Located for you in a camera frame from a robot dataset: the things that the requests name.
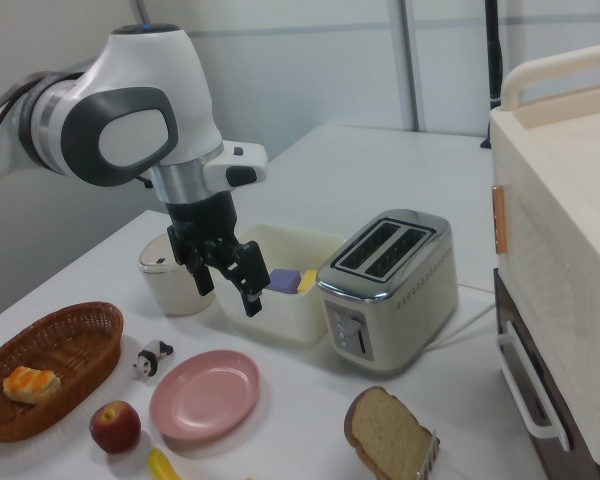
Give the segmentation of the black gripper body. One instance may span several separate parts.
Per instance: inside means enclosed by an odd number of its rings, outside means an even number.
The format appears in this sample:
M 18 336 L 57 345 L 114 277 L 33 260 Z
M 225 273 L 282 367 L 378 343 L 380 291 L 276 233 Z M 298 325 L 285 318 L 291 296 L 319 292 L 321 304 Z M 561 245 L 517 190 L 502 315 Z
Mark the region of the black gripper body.
M 237 213 L 232 194 L 219 192 L 191 204 L 167 204 L 169 231 L 181 242 L 193 245 L 236 244 Z

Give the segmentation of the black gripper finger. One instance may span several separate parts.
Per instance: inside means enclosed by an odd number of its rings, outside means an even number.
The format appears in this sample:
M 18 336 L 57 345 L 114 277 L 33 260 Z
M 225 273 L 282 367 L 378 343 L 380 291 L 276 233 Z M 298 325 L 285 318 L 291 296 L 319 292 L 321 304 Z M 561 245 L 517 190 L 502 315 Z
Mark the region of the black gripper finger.
M 201 296 L 210 294 L 214 290 L 214 283 L 210 271 L 196 247 L 181 240 L 173 225 L 167 228 L 167 235 L 176 263 L 185 267 Z
M 248 317 L 262 310 L 260 296 L 270 284 L 270 276 L 257 242 L 210 242 L 207 264 L 239 291 Z

